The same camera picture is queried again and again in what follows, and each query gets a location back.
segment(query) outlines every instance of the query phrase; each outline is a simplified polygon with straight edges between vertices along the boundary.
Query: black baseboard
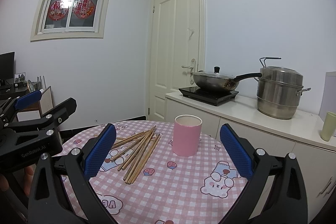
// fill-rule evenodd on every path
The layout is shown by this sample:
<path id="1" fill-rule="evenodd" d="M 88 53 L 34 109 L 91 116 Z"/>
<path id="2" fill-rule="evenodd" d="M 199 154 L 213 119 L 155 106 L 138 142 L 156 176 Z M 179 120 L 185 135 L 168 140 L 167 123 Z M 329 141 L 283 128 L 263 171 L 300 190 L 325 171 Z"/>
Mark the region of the black baseboard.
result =
<path id="1" fill-rule="evenodd" d="M 146 116 L 140 116 L 140 117 L 127 119 L 127 120 L 123 120 L 123 121 L 145 121 L 146 119 L 147 119 Z M 61 130 L 59 133 L 61 135 L 61 138 L 62 138 L 63 142 L 66 142 L 68 139 L 71 139 L 73 136 L 75 136 L 79 132 L 82 132 L 83 130 L 86 130 L 86 129 L 89 129 L 89 128 L 93 128 L 95 126 L 75 128 L 75 129 L 69 129 L 69 130 Z"/>

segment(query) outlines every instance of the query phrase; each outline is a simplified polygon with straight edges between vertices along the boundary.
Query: pot handle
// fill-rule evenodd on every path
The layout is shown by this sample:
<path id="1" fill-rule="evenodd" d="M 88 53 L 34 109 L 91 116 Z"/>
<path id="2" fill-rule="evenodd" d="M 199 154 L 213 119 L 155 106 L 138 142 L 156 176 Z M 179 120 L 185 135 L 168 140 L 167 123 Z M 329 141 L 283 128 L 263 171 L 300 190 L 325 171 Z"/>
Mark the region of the pot handle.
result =
<path id="1" fill-rule="evenodd" d="M 259 58 L 259 61 L 262 64 L 263 68 L 267 67 L 266 63 L 265 63 L 265 61 L 267 59 L 281 59 L 281 57 L 262 57 L 262 58 Z"/>
<path id="2" fill-rule="evenodd" d="M 239 75 L 236 78 L 233 79 L 234 82 L 239 82 L 241 80 L 247 79 L 247 78 L 253 78 L 253 77 L 258 77 L 261 78 L 263 75 L 261 73 L 248 73 L 245 75 Z"/>
<path id="3" fill-rule="evenodd" d="M 309 91 L 311 90 L 311 88 L 308 88 L 308 89 L 304 89 L 304 90 L 298 90 L 297 93 L 296 93 L 296 96 L 298 96 L 301 92 L 301 96 L 302 96 L 302 92 L 305 92 L 305 91 Z"/>

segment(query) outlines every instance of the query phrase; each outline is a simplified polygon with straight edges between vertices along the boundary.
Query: pink cylindrical container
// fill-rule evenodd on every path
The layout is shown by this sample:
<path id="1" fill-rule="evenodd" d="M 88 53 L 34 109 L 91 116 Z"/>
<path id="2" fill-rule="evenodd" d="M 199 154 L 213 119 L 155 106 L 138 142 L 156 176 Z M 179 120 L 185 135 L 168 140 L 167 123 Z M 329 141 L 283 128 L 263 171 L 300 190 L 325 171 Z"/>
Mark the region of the pink cylindrical container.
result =
<path id="1" fill-rule="evenodd" d="M 193 115 L 180 115 L 175 118 L 173 152 L 182 157 L 197 153 L 201 135 L 202 120 Z"/>

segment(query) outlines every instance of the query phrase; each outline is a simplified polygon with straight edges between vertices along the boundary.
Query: bundle of chopsticks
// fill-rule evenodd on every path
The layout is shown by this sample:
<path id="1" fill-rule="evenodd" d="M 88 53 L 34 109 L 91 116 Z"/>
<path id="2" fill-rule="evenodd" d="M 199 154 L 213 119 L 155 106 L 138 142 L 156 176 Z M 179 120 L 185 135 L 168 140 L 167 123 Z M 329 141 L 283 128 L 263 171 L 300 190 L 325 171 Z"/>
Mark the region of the bundle of chopsticks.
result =
<path id="1" fill-rule="evenodd" d="M 124 181 L 126 184 L 131 184 L 137 179 L 141 170 L 155 149 L 157 143 L 159 142 L 160 136 L 159 134 L 154 134 L 155 128 L 156 126 L 148 131 L 131 135 L 128 138 L 117 138 L 120 141 L 112 146 L 112 149 L 116 149 L 117 147 L 125 145 L 126 143 L 133 142 L 125 150 L 121 151 L 113 157 L 113 160 L 116 160 L 125 152 L 133 148 L 133 152 L 129 155 L 127 160 L 125 160 L 118 168 L 118 171 L 120 171 L 126 170 L 128 167 L 127 173 L 124 176 Z"/>

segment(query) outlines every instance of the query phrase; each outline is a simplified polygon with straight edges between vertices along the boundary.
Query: checkered tablecloth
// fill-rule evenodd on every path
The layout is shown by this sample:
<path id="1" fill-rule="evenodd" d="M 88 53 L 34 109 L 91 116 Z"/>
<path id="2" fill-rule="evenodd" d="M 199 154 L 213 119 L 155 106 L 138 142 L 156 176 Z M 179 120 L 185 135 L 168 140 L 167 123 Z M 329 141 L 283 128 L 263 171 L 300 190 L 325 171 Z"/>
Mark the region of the checkered tablecloth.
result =
<path id="1" fill-rule="evenodd" d="M 118 137 L 149 130 L 161 135 L 153 154 L 134 184 L 123 181 L 125 171 L 117 171 L 127 157 L 113 160 L 113 156 L 127 145 L 111 150 L 97 176 L 90 184 L 103 205 L 120 224 L 218 224 L 237 197 L 246 179 L 240 177 L 223 145 L 201 134 L 198 152 L 192 157 L 179 157 L 172 151 L 174 125 L 153 121 L 126 121 L 114 124 Z M 63 145 L 60 155 L 75 147 L 82 148 L 105 125 L 84 130 Z M 85 217 L 71 184 L 63 177 L 73 208 Z"/>

